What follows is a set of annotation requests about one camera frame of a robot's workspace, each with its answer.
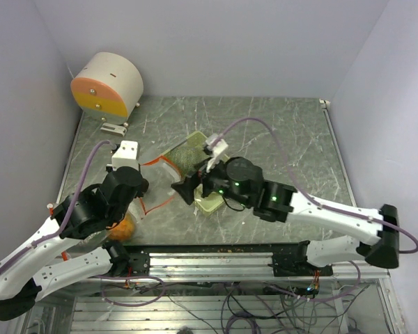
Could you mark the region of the spare clear zip bag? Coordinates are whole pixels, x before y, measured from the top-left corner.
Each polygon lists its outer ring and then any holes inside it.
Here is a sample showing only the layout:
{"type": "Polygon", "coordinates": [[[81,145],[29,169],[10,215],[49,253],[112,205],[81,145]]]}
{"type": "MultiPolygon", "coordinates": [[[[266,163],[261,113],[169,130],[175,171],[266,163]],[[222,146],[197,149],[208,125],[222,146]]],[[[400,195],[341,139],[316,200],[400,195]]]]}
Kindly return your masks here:
{"type": "Polygon", "coordinates": [[[142,198],[132,201],[130,214],[135,221],[140,221],[169,204],[176,196],[171,185],[182,178],[177,165],[164,154],[160,154],[157,148],[143,150],[139,162],[141,174],[148,181],[148,190],[142,198]]]}

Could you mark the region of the orange toy pineapple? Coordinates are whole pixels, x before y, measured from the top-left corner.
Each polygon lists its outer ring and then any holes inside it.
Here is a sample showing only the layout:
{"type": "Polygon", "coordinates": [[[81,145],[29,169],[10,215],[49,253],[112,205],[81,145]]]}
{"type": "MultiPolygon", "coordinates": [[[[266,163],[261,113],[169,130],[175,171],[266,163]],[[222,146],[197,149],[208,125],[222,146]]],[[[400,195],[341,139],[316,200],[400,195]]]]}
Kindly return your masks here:
{"type": "Polygon", "coordinates": [[[135,222],[132,216],[127,213],[124,219],[113,224],[107,230],[107,236],[110,240],[127,241],[132,238],[135,231],[135,222]]]}

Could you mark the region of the clear zip bag orange zipper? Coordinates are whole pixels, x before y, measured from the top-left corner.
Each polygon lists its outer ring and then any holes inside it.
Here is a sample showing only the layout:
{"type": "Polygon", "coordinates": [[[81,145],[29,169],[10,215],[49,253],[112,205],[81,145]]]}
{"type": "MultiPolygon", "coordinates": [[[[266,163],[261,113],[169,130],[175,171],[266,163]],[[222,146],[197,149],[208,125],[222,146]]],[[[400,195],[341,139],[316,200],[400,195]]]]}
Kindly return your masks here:
{"type": "Polygon", "coordinates": [[[113,224],[115,223],[107,223],[102,218],[99,208],[95,205],[95,199],[78,198],[59,237],[82,242],[96,235],[102,236],[113,224]]]}

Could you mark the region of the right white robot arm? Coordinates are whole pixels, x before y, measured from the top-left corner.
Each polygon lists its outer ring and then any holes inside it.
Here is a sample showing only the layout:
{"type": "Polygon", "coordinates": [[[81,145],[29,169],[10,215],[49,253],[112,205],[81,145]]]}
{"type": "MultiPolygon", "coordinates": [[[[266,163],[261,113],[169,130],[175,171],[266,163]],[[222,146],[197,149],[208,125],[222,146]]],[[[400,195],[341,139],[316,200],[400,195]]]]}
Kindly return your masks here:
{"type": "Polygon", "coordinates": [[[311,223],[341,233],[326,241],[301,241],[293,258],[299,274],[336,262],[363,260],[382,269],[399,266],[398,210],[384,204],[379,209],[362,209],[305,196],[294,186],[267,180],[261,167],[250,160],[234,157],[208,168],[205,160],[181,181],[171,185],[191,205],[200,186],[202,197],[213,193],[232,200],[263,221],[311,223]]]}

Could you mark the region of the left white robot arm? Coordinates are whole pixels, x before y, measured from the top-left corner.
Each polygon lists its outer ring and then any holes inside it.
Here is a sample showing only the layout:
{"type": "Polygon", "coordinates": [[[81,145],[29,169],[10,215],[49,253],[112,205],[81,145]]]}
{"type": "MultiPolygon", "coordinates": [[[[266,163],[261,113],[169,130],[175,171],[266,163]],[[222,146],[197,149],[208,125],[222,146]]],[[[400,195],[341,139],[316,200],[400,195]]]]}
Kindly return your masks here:
{"type": "Polygon", "coordinates": [[[124,166],[58,204],[30,238],[0,261],[0,321],[24,314],[46,296],[85,278],[123,275],[130,256],[118,241],[71,260],[55,264],[53,259],[92,234],[119,224],[130,203],[147,189],[140,171],[124,166]]]}

